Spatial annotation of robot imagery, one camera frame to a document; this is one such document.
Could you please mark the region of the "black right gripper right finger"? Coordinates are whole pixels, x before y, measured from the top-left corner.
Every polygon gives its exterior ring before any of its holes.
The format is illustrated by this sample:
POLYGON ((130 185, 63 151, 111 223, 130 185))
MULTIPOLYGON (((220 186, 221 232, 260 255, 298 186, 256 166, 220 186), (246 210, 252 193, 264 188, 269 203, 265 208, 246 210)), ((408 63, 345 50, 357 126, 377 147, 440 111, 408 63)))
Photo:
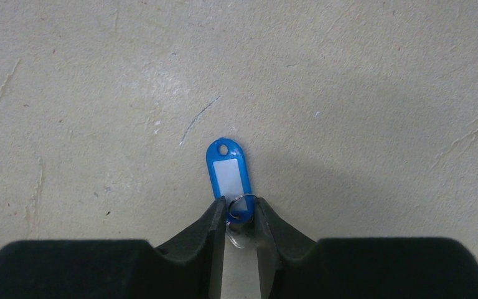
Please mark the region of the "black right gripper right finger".
POLYGON ((312 240, 255 202, 263 298, 478 298, 478 263, 443 237, 312 240))

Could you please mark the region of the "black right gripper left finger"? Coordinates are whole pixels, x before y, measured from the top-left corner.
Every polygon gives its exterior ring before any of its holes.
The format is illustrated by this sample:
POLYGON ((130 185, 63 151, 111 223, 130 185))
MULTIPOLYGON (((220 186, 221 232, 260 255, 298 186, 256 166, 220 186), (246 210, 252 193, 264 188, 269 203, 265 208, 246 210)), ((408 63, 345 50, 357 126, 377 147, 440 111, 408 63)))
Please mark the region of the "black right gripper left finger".
POLYGON ((0 250, 0 298, 219 298, 225 202, 146 240, 20 240, 0 250))

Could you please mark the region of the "key with blue tag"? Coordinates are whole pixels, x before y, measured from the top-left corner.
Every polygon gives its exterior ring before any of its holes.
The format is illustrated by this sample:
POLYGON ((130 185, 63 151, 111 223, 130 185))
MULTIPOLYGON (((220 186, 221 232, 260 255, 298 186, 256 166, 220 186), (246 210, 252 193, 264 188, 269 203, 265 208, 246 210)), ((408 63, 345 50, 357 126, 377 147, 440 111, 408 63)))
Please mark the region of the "key with blue tag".
POLYGON ((252 192, 246 156, 229 138, 213 141, 205 154, 210 183, 216 200, 225 200, 225 233, 238 249, 253 242, 251 225, 256 196, 252 192))

